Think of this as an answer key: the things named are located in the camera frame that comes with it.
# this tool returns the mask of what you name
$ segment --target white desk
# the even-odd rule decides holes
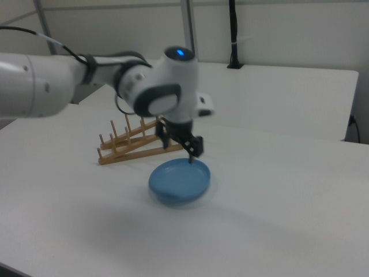
[[[0,130],[2,263],[35,277],[367,276],[367,145],[198,123],[210,188],[166,207],[148,178],[186,153],[99,166],[111,119],[121,132],[119,112],[69,105]]]
[[[343,140],[357,77],[348,70],[199,63],[199,92],[211,95],[216,113],[198,122]],[[114,94],[104,86],[80,105],[116,110]]]

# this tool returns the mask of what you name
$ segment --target wooden peg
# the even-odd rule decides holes
[[[156,126],[156,121],[154,120],[154,121],[152,121],[152,122],[149,122],[149,123],[147,123],[147,124],[145,124],[145,130],[149,130],[149,129],[151,129],[151,128],[155,128],[155,126]],[[142,133],[142,127],[140,126],[140,127],[137,127],[137,128],[135,128],[135,129],[133,129],[133,130],[131,130],[130,132],[129,132],[129,135],[131,136],[131,137],[133,137],[133,136],[135,136],[136,134],[140,134],[140,133]],[[119,135],[116,139],[115,139],[115,144],[117,145],[118,143],[122,143],[122,142],[124,142],[125,140],[127,140],[127,135],[126,134],[121,134],[121,135]],[[111,141],[110,140],[108,140],[108,141],[105,141],[104,142],[104,144],[102,144],[101,146],[100,146],[100,148],[101,148],[101,150],[107,150],[107,149],[111,149]]]
[[[110,120],[110,123],[111,123],[111,127],[113,128],[114,136],[117,137],[118,135],[116,134],[116,130],[115,130],[115,126],[114,126],[113,120]]]
[[[102,158],[103,158],[103,156],[101,155],[101,150],[100,150],[100,148],[98,148],[98,149],[97,149],[97,153],[99,153],[99,157],[100,157],[100,159],[102,159]]]
[[[105,142],[103,140],[103,136],[101,134],[99,134],[99,136],[100,136],[101,144],[104,144]]]
[[[140,124],[141,124],[141,131],[142,131],[142,135],[144,137],[144,139],[146,138],[146,134],[145,134],[145,124],[142,120],[140,120]]]
[[[128,115],[125,114],[125,117],[126,117],[126,123],[127,123],[128,130],[131,132],[131,125],[129,124]]]
[[[127,136],[128,146],[131,146],[131,137],[129,135],[128,128],[125,127],[125,130],[126,130],[126,136]]]
[[[110,140],[111,140],[111,145],[112,145],[111,149],[113,150],[114,153],[116,153],[115,142],[113,140],[113,135],[112,134],[110,134]]]

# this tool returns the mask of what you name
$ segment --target blue bowl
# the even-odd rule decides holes
[[[168,203],[195,200],[206,191],[210,170],[205,163],[175,159],[158,166],[150,175],[149,187],[156,197]]]

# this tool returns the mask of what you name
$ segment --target white table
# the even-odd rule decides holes
[[[216,113],[198,122],[343,140],[357,77],[348,70],[199,63],[199,92],[211,95]],[[80,105],[116,110],[114,94],[106,85]]]
[[[0,130],[0,261],[31,276],[367,276],[369,147],[197,123],[212,179],[168,207],[150,173],[99,166],[117,111],[69,105]]]

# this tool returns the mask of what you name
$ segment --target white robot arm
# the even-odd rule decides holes
[[[191,134],[193,118],[211,115],[213,104],[197,93],[198,64],[191,51],[170,47],[155,68],[134,52],[78,59],[0,54],[0,118],[54,115],[71,101],[77,84],[108,84],[137,115],[163,115],[156,134],[164,147],[172,138],[190,157],[200,156],[202,138]]]

